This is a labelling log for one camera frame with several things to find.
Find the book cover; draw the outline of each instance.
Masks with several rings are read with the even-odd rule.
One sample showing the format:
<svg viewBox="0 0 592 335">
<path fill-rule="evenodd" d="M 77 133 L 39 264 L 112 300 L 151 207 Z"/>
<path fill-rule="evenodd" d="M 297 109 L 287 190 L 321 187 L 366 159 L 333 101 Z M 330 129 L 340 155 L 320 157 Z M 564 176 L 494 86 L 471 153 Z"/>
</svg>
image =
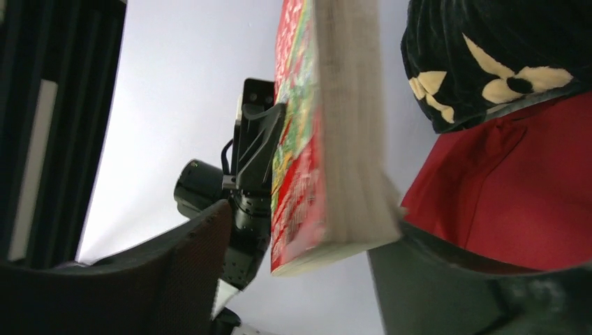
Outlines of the book cover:
<svg viewBox="0 0 592 335">
<path fill-rule="evenodd" d="M 319 245 L 325 231 L 323 128 L 313 0 L 284 0 L 275 94 L 287 103 L 273 159 L 272 272 Z"/>
</svg>

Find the black cable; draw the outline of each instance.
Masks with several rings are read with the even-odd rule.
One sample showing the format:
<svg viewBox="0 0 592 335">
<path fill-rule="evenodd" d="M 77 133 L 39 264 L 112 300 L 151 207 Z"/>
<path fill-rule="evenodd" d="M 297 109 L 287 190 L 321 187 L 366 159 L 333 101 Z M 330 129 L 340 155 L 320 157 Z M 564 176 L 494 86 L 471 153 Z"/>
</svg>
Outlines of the black cable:
<svg viewBox="0 0 592 335">
<path fill-rule="evenodd" d="M 224 148 L 222 148 L 222 172 L 225 175 L 230 174 L 230 166 L 228 165 L 228 156 L 227 155 L 228 155 L 228 149 L 232 146 L 233 142 L 234 142 L 234 140 L 228 141 L 228 143 L 226 143 Z"/>
</svg>

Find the book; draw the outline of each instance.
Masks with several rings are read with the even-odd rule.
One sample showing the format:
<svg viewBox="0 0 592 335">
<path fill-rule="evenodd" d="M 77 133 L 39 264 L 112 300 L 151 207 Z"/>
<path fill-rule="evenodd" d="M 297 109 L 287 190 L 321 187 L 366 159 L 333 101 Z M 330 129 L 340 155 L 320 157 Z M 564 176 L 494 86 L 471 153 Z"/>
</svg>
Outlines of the book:
<svg viewBox="0 0 592 335">
<path fill-rule="evenodd" d="M 275 101 L 272 275 L 295 276 L 396 241 L 385 179 L 378 0 L 284 0 Z"/>
</svg>

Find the red fabric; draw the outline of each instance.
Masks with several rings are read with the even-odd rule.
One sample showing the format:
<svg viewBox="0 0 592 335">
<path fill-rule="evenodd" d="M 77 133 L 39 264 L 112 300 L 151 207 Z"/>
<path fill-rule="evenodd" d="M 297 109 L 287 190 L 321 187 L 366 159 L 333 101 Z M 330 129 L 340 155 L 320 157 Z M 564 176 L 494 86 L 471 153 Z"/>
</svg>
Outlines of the red fabric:
<svg viewBox="0 0 592 335">
<path fill-rule="evenodd" d="M 592 93 L 441 135 L 407 192 L 412 224 L 534 269 L 592 259 Z"/>
</svg>

